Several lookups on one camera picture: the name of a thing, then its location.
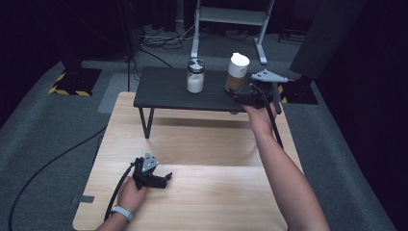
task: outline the black table leg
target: black table leg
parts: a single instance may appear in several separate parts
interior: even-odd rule
[[[144,137],[146,139],[149,139],[150,131],[151,131],[151,128],[152,128],[154,108],[150,109],[149,120],[147,122],[147,125],[146,125],[146,120],[144,120],[143,108],[139,108],[139,113],[140,113],[141,125],[143,126]]]

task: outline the glass jar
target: glass jar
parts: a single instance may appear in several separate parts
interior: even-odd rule
[[[205,65],[200,59],[191,59],[187,67],[187,90],[199,93],[203,90]]]

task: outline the metal stand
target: metal stand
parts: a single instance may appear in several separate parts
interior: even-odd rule
[[[258,51],[261,64],[267,64],[267,57],[265,56],[264,48],[262,47],[262,41],[264,39],[265,31],[267,30],[270,13],[274,0],[269,1],[268,9],[266,12],[252,12],[242,10],[220,9],[220,8],[208,8],[201,7],[201,0],[197,0],[195,9],[195,32],[194,39],[192,41],[191,57],[198,57],[198,43],[199,43],[199,27],[200,21],[213,21],[224,23],[235,23],[244,25],[262,26],[261,33],[254,39],[256,49]]]

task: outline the wristwatch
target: wristwatch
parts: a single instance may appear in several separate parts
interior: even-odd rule
[[[112,209],[112,213],[120,213],[126,217],[128,220],[128,223],[133,219],[133,215],[131,212],[129,212],[127,209],[123,209],[122,207],[115,205],[114,208]]]

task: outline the gray carpet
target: gray carpet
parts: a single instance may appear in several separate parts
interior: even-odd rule
[[[201,40],[199,58],[208,69],[225,70],[232,52],[251,60],[249,71],[267,68],[289,78],[298,46],[265,39],[267,66],[258,64],[251,38],[235,41],[209,36]],[[173,67],[185,68],[191,41],[179,50],[148,49]],[[136,70],[166,66],[138,52]],[[92,97],[48,94],[64,70],[56,64],[33,86],[0,130],[0,230],[7,230],[9,211],[27,180],[52,158],[107,125],[115,98],[127,90],[124,62],[83,62],[101,68]],[[137,81],[131,73],[131,91]],[[395,230],[358,168],[332,115],[313,84],[318,105],[285,104],[284,110],[305,175],[315,189],[332,230]],[[87,184],[98,139],[91,139],[46,168],[21,196],[13,216],[14,230],[72,230],[77,198]]]

